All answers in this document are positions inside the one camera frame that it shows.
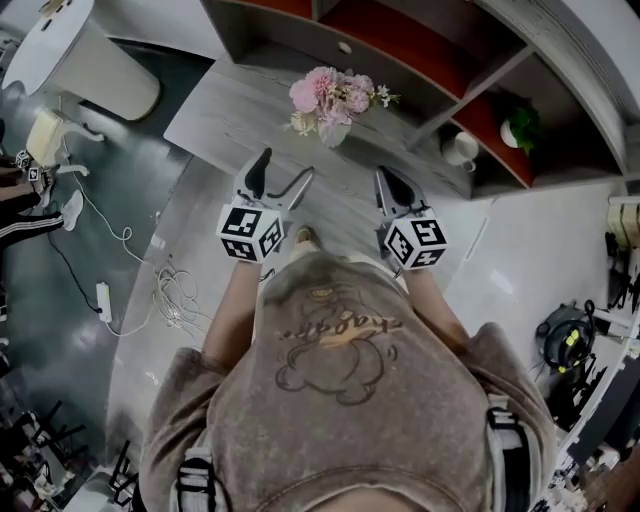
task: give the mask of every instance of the red shelf panel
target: red shelf panel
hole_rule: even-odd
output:
[[[448,39],[373,0],[342,0],[320,23],[398,59],[458,99],[477,70]]]
[[[300,16],[301,18],[312,19],[311,1],[312,0],[233,0],[237,3],[257,5],[259,7],[269,7],[276,11]]]
[[[522,149],[507,146],[500,138],[500,125],[488,94],[481,94],[453,116],[454,122],[473,135],[502,161],[509,172],[527,187],[533,185],[531,161]]]

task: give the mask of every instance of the white cable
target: white cable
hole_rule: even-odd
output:
[[[62,112],[62,96],[59,97],[59,105],[60,105],[60,112]],[[67,148],[67,141],[64,136],[62,137],[62,143],[63,143],[64,151],[68,155],[69,149]],[[122,235],[118,236],[116,232],[113,230],[113,228],[111,227],[111,224],[109,224],[109,221],[107,220],[107,218],[93,203],[93,201],[89,199],[89,197],[87,196],[87,193],[84,190],[84,187],[82,186],[82,183],[76,176],[75,172],[72,172],[71,174],[73,175],[74,179],[78,183],[78,186],[80,187],[80,192],[82,193],[86,201],[91,205],[91,207],[95,210],[95,212],[104,221],[104,223],[107,225],[107,228],[109,228],[109,232],[111,233],[111,236],[113,236],[113,238],[115,238],[116,240],[119,240],[122,242],[122,247],[127,252],[127,254],[129,254],[132,258],[136,259],[140,263],[149,265],[151,267],[154,275],[156,276],[156,289],[153,292],[152,298],[153,298],[153,304],[155,305],[158,312],[165,318],[165,320],[167,320],[167,323],[169,326],[175,327],[177,329],[182,329],[189,336],[191,336],[194,342],[197,343],[195,336],[191,331],[189,331],[186,328],[186,326],[189,325],[194,329],[196,329],[197,331],[199,331],[201,334],[206,335],[206,332],[196,323],[196,319],[198,317],[204,317],[207,320],[212,321],[212,318],[200,312],[200,306],[196,300],[198,296],[198,283],[196,282],[193,275],[191,275],[191,273],[187,272],[186,270],[176,271],[172,267],[164,267],[162,270],[160,270],[160,272],[158,272],[156,270],[155,265],[152,262],[145,261],[139,256],[137,256],[136,254],[134,254],[133,252],[131,252],[127,247],[127,241],[130,240],[131,237],[133,236],[133,230],[131,229],[131,227],[126,226],[122,230]],[[180,279],[179,279],[180,276],[188,276],[191,279],[191,283],[193,286],[192,294],[188,294],[184,291],[183,285],[180,283]],[[177,291],[178,291],[177,302],[170,297],[167,291],[167,288],[170,285],[174,285],[177,288]],[[193,308],[195,309],[190,309],[188,307],[189,305],[192,305]],[[147,314],[147,318],[145,319],[144,323],[128,333],[119,334],[115,332],[109,324],[106,324],[107,329],[109,329],[111,334],[119,338],[131,336],[132,334],[135,334],[136,332],[144,328],[149,323],[149,319],[151,318],[152,311],[153,311],[153,308],[150,306],[149,313]]]

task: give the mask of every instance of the striped pants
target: striped pants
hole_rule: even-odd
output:
[[[40,196],[35,192],[0,201],[0,251],[21,240],[62,227],[60,212],[34,217],[20,215],[20,212],[33,208],[38,203]]]

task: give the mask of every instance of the brown t-shirt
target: brown t-shirt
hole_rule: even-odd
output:
[[[256,339],[231,372],[175,357],[154,405],[140,474],[150,512],[198,438],[231,509],[309,510],[358,487],[438,512],[486,510],[486,390],[508,395],[554,463],[553,423],[500,328],[455,356],[378,269],[311,254],[262,295]]]

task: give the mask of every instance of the chair leg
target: chair leg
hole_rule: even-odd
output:
[[[92,133],[89,130],[87,130],[84,126],[80,126],[78,123],[65,122],[62,125],[61,130],[62,130],[63,136],[67,133],[75,132],[94,142],[104,141],[104,135],[102,135],[101,133]]]
[[[61,165],[56,174],[66,174],[68,172],[79,172],[83,176],[89,176],[89,169],[84,165]]]

